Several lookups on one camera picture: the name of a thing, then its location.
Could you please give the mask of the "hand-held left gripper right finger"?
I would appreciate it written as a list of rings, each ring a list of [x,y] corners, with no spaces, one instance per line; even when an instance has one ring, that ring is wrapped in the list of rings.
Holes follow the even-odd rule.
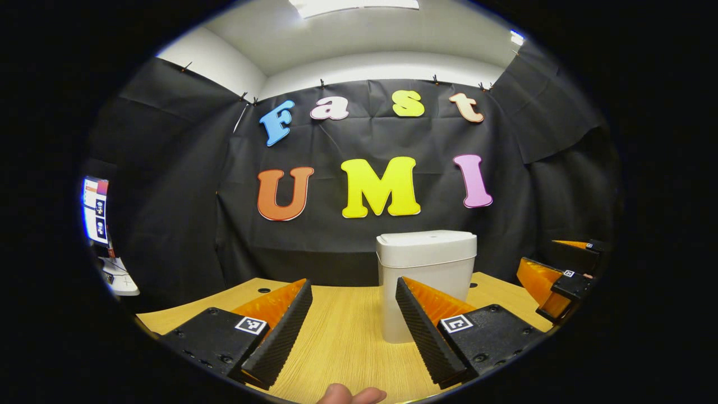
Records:
[[[546,333],[498,304],[474,307],[400,277],[395,300],[433,383],[450,388],[507,366]]]

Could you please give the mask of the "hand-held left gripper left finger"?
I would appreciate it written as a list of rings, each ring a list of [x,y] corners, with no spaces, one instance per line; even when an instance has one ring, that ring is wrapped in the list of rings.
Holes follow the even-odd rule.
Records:
[[[312,282],[287,284],[233,310],[209,307],[159,340],[211,373],[269,389],[312,305]]]

